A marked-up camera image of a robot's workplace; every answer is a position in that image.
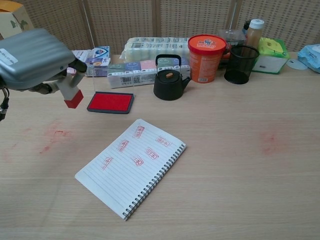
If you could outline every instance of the notebook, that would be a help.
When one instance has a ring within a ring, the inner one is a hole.
[[[186,147],[178,138],[138,119],[75,178],[127,220]]]

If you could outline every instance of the teapot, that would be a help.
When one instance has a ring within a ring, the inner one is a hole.
[[[158,72],[159,58],[173,58],[179,60],[179,71],[165,69]],[[175,54],[159,54],[155,58],[156,75],[154,79],[153,93],[162,100],[172,101],[180,98],[191,78],[182,80],[181,57]]]

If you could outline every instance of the red stamp impression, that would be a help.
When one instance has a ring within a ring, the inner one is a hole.
[[[144,130],[145,130],[144,126],[138,126],[133,134],[133,137],[136,139],[139,139]]]
[[[156,141],[158,143],[161,143],[162,145],[169,147],[171,145],[171,142],[167,141],[165,138],[163,138],[162,136],[159,136]]]
[[[119,152],[123,152],[123,150],[126,148],[126,146],[128,145],[129,141],[128,140],[122,140],[119,144],[119,146],[117,147],[117,150]]]
[[[109,165],[109,163],[111,163],[112,161],[112,157],[107,157],[104,161],[103,164],[101,165],[102,170],[105,170],[107,168],[107,166]]]
[[[132,158],[132,161],[134,161],[135,165],[137,166],[141,166],[142,164],[144,164],[144,161],[139,156]]]
[[[148,147],[145,151],[144,151],[152,160],[156,160],[159,155],[153,151],[150,147]]]

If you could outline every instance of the kettle spout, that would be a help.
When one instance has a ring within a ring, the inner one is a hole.
[[[182,81],[182,88],[183,90],[186,88],[186,86],[188,85],[188,83],[190,82],[191,78],[187,77],[185,80]]]

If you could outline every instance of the instant noodle cup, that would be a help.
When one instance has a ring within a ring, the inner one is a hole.
[[[196,83],[210,83],[226,49],[227,42],[215,35],[196,35],[189,39],[191,78]]]

